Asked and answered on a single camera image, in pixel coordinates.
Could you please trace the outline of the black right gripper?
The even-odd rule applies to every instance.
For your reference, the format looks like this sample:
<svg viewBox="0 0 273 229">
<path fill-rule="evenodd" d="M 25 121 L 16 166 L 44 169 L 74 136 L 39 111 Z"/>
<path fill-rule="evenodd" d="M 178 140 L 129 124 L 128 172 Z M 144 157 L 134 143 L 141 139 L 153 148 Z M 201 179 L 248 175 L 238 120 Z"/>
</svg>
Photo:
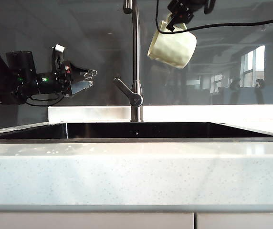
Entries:
<svg viewBox="0 0 273 229">
<path fill-rule="evenodd" d="M 174 31 L 175 23 L 189 23 L 194 17 L 194 12 L 203 8 L 209 9 L 208 0 L 172 0 L 168 5 L 171 15 L 167 17 L 166 28 Z"/>
</svg>

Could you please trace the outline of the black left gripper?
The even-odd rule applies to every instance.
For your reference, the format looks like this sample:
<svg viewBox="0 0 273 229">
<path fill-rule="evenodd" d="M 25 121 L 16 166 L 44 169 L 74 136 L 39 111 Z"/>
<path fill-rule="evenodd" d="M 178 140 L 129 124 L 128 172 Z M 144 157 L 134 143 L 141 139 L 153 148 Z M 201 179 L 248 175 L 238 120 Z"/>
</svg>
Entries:
<svg viewBox="0 0 273 229">
<path fill-rule="evenodd" d="M 93 86 L 93 81 L 88 80 L 97 75 L 97 70 L 78 67 L 70 61 L 64 61 L 59 62 L 59 74 L 61 94 L 68 97 Z"/>
</svg>

